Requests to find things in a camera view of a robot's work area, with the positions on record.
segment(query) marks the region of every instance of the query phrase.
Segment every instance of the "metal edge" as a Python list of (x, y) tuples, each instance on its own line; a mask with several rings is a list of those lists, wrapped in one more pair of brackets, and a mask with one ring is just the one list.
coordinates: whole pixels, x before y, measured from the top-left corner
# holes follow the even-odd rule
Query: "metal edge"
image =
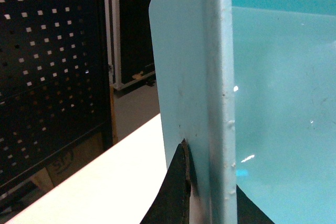
[(115, 89), (120, 90), (121, 83), (121, 51), (120, 51), (120, 9), (119, 0), (112, 0), (112, 20), (113, 20), (113, 47), (114, 47), (114, 76), (116, 81), (113, 84)]
[(211, 223), (237, 223), (232, 0), (203, 0)]

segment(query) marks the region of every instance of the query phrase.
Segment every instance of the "white surface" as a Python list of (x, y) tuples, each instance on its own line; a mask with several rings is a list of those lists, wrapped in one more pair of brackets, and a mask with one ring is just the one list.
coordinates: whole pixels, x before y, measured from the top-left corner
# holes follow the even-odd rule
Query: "white surface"
[(165, 173), (157, 115), (7, 224), (140, 223)]

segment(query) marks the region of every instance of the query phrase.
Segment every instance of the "black material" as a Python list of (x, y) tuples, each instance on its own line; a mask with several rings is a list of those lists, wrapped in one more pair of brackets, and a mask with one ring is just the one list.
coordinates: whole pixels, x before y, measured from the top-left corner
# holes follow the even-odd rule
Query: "black material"
[(185, 140), (179, 144), (160, 191), (141, 224), (189, 223), (190, 163)]
[(4, 211), (8, 207), (12, 207), (12, 211), (15, 211), (17, 209), (15, 206), (22, 206), (22, 204), (17, 204), (17, 202), (34, 189), (36, 189), (36, 186), (33, 182), (29, 181), (22, 185), (22, 187), (9, 194), (6, 198), (0, 200), (0, 212)]
[(151, 0), (119, 0), (121, 82), (133, 81), (135, 74), (154, 71), (149, 4)]
[(0, 0), (0, 194), (100, 131), (112, 145), (103, 0)]
[(274, 224), (237, 186), (238, 224)]

